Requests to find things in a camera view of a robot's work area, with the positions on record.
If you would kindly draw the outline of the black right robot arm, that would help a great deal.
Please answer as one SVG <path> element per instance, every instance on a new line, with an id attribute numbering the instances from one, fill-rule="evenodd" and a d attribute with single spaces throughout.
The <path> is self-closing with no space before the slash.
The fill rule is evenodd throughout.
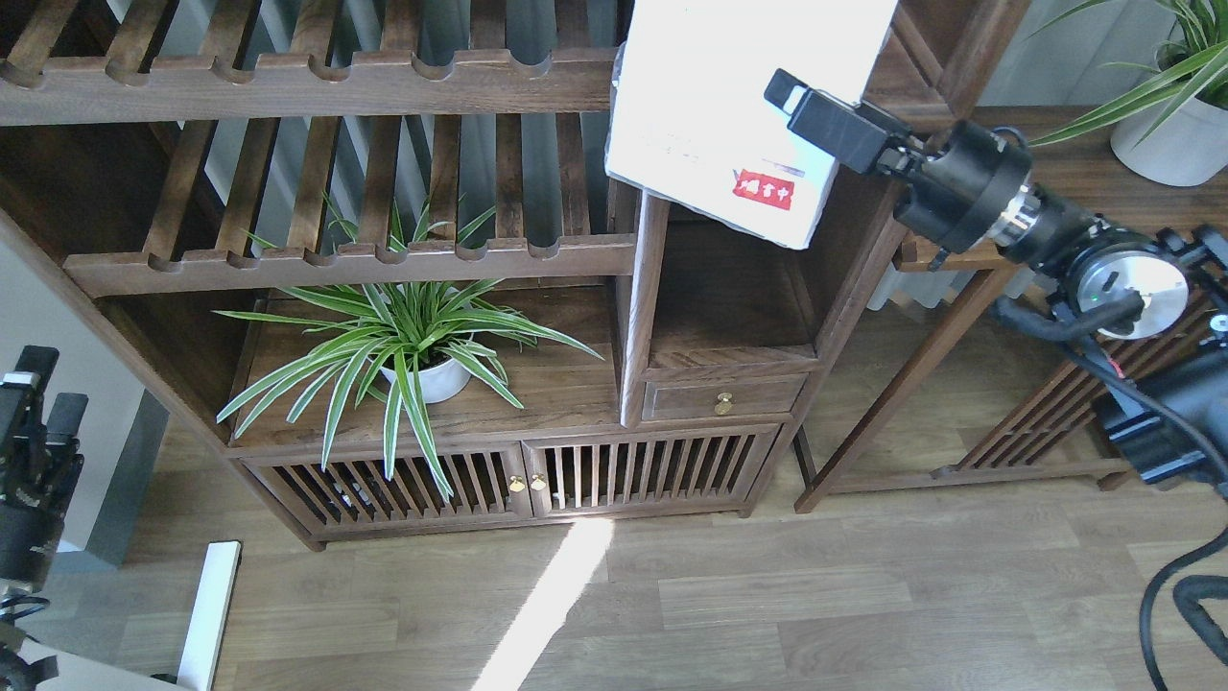
<path id="1" fill-rule="evenodd" d="M 765 99 L 787 130 L 860 176 L 905 184 L 894 216 L 950 253 L 992 244 L 1005 261 L 1055 280 L 1047 312 L 1027 309 L 977 279 L 965 299 L 992 298 L 1013 331 L 1055 342 L 1076 368 L 1105 385 L 1094 415 L 1149 485 L 1192 480 L 1226 495 L 1226 236 L 1211 225 L 1192 239 L 1148 237 L 1110 222 L 1032 179 L 1032 151 L 1013 128 L 957 122 L 926 144 L 869 102 L 847 102 L 779 69 Z M 1211 336 L 1192 357 L 1131 379 L 1098 342 L 1143 340 L 1187 315 L 1194 290 L 1214 303 Z"/>

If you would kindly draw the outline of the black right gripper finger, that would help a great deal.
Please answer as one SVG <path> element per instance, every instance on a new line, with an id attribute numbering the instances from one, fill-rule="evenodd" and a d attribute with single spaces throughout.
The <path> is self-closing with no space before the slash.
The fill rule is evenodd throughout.
<path id="1" fill-rule="evenodd" d="M 781 68 L 772 71 L 765 87 L 765 101 L 790 117 L 790 126 L 810 126 L 815 122 L 815 92 Z"/>

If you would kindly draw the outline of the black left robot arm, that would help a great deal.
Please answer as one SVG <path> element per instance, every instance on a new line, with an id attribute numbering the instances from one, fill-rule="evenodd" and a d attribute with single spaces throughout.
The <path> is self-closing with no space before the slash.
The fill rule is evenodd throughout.
<path id="1" fill-rule="evenodd" d="M 39 612 L 39 596 L 56 556 L 84 455 L 79 427 L 88 396 L 59 393 L 49 419 L 42 406 L 59 351 L 26 345 L 1 390 L 2 689 L 36 690 L 59 673 L 55 655 L 29 663 L 18 655 L 28 635 L 18 619 Z"/>

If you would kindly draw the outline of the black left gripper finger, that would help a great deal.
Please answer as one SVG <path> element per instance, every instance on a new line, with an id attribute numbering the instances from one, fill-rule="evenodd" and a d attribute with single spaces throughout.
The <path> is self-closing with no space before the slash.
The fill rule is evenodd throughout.
<path id="1" fill-rule="evenodd" d="M 84 393 L 58 393 L 45 421 L 45 450 L 56 461 L 71 461 L 79 454 L 79 430 L 88 396 Z"/>
<path id="2" fill-rule="evenodd" d="M 12 369 L 12 380 L 18 384 L 45 385 L 56 369 L 59 350 L 52 346 L 25 345 Z"/>

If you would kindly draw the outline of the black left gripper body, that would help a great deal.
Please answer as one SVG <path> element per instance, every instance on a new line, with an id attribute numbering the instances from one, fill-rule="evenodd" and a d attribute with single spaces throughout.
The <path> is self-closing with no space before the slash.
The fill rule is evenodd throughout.
<path id="1" fill-rule="evenodd" d="M 2 382 L 1 578 L 5 594 L 43 589 L 64 530 L 84 455 L 56 461 L 47 452 L 43 390 Z"/>

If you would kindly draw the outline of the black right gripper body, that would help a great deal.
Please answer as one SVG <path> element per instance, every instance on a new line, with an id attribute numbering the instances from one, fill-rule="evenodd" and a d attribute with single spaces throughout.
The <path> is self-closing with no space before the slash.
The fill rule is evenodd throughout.
<path id="1" fill-rule="evenodd" d="M 973 122 L 917 144 L 907 123 L 863 102 L 845 104 L 813 90 L 810 126 L 790 133 L 861 176 L 894 177 L 907 191 L 894 207 L 898 222 L 939 247 L 965 253 L 982 241 L 1008 261 L 1045 270 L 1061 254 L 1066 209 L 1032 183 L 1027 144 L 1012 144 L 1005 130 Z"/>

